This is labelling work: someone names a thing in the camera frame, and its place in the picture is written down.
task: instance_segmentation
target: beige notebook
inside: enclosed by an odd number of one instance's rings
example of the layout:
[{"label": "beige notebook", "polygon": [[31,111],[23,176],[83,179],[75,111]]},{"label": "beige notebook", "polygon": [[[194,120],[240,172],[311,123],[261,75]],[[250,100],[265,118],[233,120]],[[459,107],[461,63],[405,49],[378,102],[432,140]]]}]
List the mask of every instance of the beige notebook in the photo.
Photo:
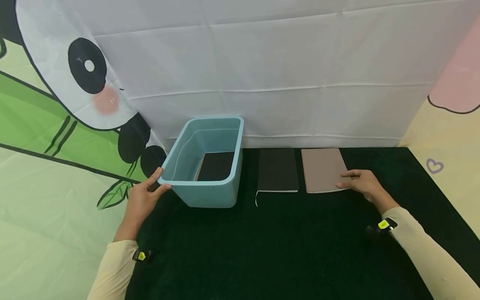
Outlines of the beige notebook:
[{"label": "beige notebook", "polygon": [[307,193],[341,191],[336,183],[351,180],[340,176],[347,167],[338,148],[302,149],[301,159]]}]

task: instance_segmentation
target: dark green table cover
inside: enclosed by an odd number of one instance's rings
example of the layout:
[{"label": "dark green table cover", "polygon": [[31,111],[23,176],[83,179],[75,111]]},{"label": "dark green table cover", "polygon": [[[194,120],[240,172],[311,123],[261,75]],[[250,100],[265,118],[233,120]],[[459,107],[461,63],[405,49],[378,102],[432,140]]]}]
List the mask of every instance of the dark green table cover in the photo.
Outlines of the dark green table cover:
[{"label": "dark green table cover", "polygon": [[[262,193],[258,149],[243,150],[237,204],[187,207],[168,192],[145,221],[127,299],[431,299],[415,267],[389,236],[371,242],[380,215],[361,194],[307,194],[300,150],[298,193]],[[406,148],[341,149],[347,168],[370,169],[480,283],[480,241]]]}]

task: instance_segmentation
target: panda eye patch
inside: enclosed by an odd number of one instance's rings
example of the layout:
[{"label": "panda eye patch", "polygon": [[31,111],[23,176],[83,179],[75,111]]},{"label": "panda eye patch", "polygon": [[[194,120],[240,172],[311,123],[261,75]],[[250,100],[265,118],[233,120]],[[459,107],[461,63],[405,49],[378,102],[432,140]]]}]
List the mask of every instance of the panda eye patch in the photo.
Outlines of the panda eye patch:
[{"label": "panda eye patch", "polygon": [[107,64],[102,51],[86,38],[74,40],[68,48],[68,65],[77,84],[89,94],[105,87]]}]

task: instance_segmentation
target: panda illustration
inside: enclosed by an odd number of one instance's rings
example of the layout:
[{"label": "panda illustration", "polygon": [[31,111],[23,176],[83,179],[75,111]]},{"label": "panda illustration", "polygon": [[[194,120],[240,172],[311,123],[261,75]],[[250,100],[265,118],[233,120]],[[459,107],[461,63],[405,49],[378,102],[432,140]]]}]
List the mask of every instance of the panda illustration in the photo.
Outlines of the panda illustration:
[{"label": "panda illustration", "polygon": [[[127,94],[91,35],[56,2],[8,2],[2,6],[10,5],[14,12],[3,14],[6,18],[16,18],[18,27],[4,29],[2,35],[24,47],[53,98],[78,122],[96,131],[118,132],[121,159],[128,164],[140,159],[142,171],[149,177],[165,160],[165,149],[128,102]],[[53,12],[35,13],[45,11],[46,6]]]}]

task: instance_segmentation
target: hand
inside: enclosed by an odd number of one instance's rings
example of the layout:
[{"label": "hand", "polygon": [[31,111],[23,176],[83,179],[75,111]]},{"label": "hand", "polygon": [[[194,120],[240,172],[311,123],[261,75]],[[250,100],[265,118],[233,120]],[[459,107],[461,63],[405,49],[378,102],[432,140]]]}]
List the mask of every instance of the hand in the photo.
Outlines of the hand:
[{"label": "hand", "polygon": [[370,170],[350,170],[341,174],[341,176],[352,179],[350,182],[338,182],[336,185],[341,189],[352,189],[370,197],[384,191],[382,185]]},{"label": "hand", "polygon": [[162,171],[162,168],[157,168],[150,178],[130,189],[125,216],[115,234],[114,242],[135,240],[140,226],[152,212],[158,199],[171,189],[169,184],[162,184],[153,192],[149,191],[162,175]]},{"label": "hand", "polygon": [[350,170],[343,174],[342,177],[350,177],[350,182],[338,182],[336,185],[341,189],[352,189],[361,192],[365,199],[372,202],[378,212],[383,215],[389,209],[400,207],[392,196],[382,187],[377,178],[370,170]]}]

